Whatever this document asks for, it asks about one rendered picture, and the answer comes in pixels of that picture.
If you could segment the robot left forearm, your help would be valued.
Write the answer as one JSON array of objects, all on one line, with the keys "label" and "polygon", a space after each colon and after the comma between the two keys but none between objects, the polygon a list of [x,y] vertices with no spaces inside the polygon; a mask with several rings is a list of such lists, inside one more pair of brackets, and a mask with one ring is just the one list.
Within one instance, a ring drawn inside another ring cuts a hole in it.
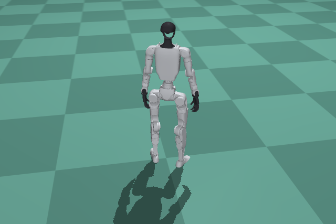
[{"label": "robot left forearm", "polygon": [[148,86],[149,86],[149,80],[150,80],[150,75],[149,74],[145,74],[145,67],[143,69],[143,80],[142,80],[142,89],[146,89],[146,92],[148,91]]}]

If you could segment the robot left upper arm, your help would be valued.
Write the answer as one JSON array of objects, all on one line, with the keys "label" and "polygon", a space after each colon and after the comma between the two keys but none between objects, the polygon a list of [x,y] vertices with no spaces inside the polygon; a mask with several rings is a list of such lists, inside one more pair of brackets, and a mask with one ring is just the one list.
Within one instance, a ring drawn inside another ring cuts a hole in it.
[{"label": "robot left upper arm", "polygon": [[152,74],[153,67],[152,62],[153,62],[153,55],[155,51],[156,45],[151,45],[147,48],[145,52],[145,74]]}]

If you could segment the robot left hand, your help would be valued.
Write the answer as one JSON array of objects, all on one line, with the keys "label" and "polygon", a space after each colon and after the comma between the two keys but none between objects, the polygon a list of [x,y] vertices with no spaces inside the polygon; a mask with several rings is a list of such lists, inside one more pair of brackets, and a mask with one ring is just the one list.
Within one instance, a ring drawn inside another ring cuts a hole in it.
[{"label": "robot left hand", "polygon": [[143,97],[144,106],[147,109],[150,109],[149,105],[147,104],[147,101],[149,102],[149,100],[146,98],[146,95],[148,94],[148,92],[146,92],[146,89],[143,89],[141,94],[142,94],[142,97]]}]

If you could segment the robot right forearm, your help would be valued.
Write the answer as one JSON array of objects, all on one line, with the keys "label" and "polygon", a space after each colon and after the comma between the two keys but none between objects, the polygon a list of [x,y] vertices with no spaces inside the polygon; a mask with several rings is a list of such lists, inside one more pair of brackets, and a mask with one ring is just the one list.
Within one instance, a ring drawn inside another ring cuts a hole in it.
[{"label": "robot right forearm", "polygon": [[[191,88],[191,93],[192,93],[192,95],[195,95],[195,91],[198,91],[198,89],[197,89],[197,83],[196,83],[196,77],[195,77],[195,71],[194,71],[194,69],[192,69],[192,77],[189,77],[188,78],[188,81],[189,81],[189,83],[190,83],[190,88]],[[198,91],[198,93],[199,93],[199,91]]]}]

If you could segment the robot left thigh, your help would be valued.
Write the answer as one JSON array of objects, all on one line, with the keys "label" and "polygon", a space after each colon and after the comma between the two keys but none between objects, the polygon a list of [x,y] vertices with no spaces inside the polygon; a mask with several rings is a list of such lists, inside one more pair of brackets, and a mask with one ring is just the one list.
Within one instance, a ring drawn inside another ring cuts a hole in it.
[{"label": "robot left thigh", "polygon": [[150,117],[151,122],[153,122],[154,132],[160,130],[160,122],[159,122],[159,89],[153,89],[149,93],[149,107],[150,107]]}]

